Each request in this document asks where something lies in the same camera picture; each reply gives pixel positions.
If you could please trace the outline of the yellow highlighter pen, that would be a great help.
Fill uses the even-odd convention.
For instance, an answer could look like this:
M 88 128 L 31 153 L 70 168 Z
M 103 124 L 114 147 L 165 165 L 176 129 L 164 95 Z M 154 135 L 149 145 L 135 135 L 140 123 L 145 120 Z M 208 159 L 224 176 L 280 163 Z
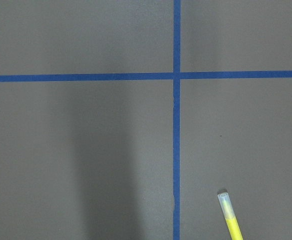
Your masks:
M 227 192 L 222 192 L 218 194 L 218 200 L 230 233 L 232 240 L 243 240 L 241 230 L 239 228 L 229 194 Z

